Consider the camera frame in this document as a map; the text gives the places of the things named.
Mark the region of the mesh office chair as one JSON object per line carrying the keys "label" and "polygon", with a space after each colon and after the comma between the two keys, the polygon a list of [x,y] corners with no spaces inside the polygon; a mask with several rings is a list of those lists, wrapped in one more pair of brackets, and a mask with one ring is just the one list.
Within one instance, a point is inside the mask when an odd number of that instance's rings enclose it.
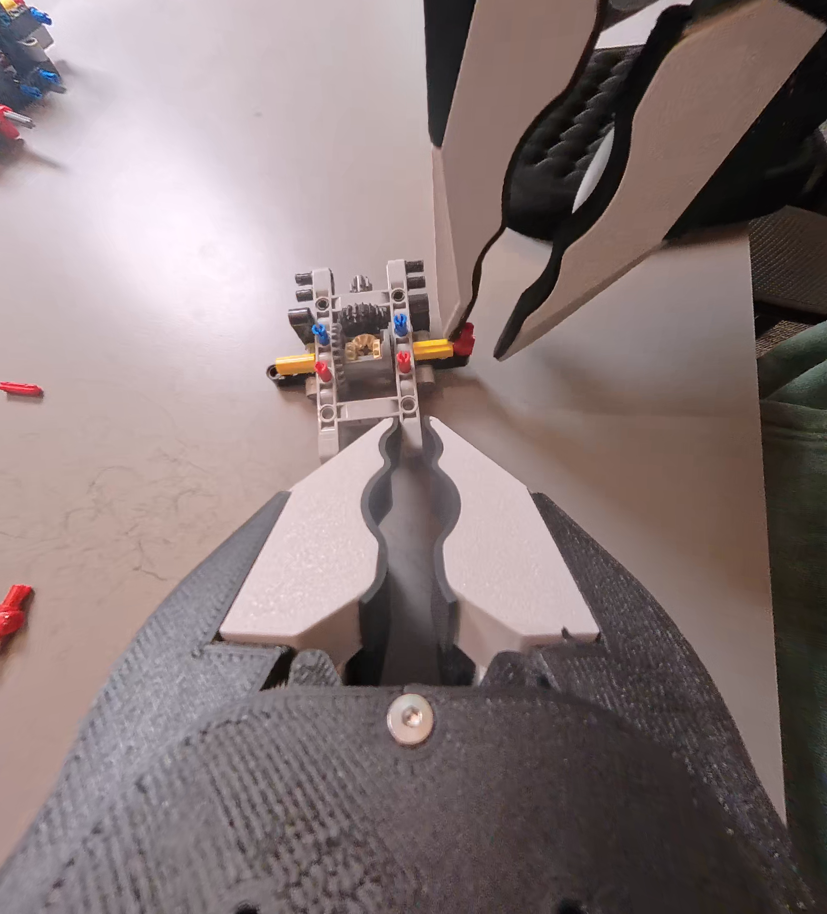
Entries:
{"label": "mesh office chair", "polygon": [[815,167],[798,202],[750,223],[755,354],[827,321],[827,120],[807,150]]}

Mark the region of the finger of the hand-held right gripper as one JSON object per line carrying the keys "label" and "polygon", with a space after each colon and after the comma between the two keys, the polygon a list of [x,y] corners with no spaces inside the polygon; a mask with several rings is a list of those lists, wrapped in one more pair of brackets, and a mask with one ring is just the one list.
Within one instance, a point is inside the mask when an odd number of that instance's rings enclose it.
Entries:
{"label": "finger of the hand-held right gripper", "polygon": [[432,2],[431,141],[437,307],[456,337],[506,226],[511,163],[574,83],[606,2]]}
{"label": "finger of the hand-held right gripper", "polygon": [[561,224],[494,357],[536,342],[661,247],[826,30],[797,6],[665,11],[616,101],[601,177]]}

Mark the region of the grey lego gearbox assembly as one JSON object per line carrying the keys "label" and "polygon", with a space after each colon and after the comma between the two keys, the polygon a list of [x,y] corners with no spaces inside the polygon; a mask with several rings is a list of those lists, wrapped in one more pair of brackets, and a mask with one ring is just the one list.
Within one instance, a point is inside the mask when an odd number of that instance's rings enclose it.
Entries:
{"label": "grey lego gearbox assembly", "polygon": [[437,372],[466,366],[475,345],[470,324],[451,339],[431,336],[420,259],[388,261],[382,289],[358,274],[341,294],[329,268],[298,272],[287,317],[303,350],[266,374],[279,388],[305,390],[321,463],[385,419],[399,422],[407,448],[421,449],[421,396]]}

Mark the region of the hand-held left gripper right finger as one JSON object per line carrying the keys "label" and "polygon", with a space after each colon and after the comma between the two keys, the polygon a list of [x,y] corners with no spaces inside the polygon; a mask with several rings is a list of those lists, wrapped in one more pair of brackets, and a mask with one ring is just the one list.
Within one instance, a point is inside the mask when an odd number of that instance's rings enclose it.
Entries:
{"label": "hand-held left gripper right finger", "polygon": [[600,628],[528,487],[437,418],[423,447],[443,678],[485,671],[501,653],[594,643]]}

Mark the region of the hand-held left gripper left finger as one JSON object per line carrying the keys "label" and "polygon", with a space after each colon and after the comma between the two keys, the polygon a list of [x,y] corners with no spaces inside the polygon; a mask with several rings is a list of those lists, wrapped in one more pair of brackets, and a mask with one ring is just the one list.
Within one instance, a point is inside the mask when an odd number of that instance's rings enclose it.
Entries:
{"label": "hand-held left gripper left finger", "polygon": [[388,547],[401,451],[386,418],[271,501],[273,524],[219,634],[238,645],[319,650],[349,679],[380,679],[391,610]]}

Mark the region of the person's green shirt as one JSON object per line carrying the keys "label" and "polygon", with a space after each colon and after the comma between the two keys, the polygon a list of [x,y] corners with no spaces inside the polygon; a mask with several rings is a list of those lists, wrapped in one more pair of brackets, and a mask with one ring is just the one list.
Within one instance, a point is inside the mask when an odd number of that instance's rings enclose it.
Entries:
{"label": "person's green shirt", "polygon": [[758,376],[787,822],[827,888],[827,321]]}

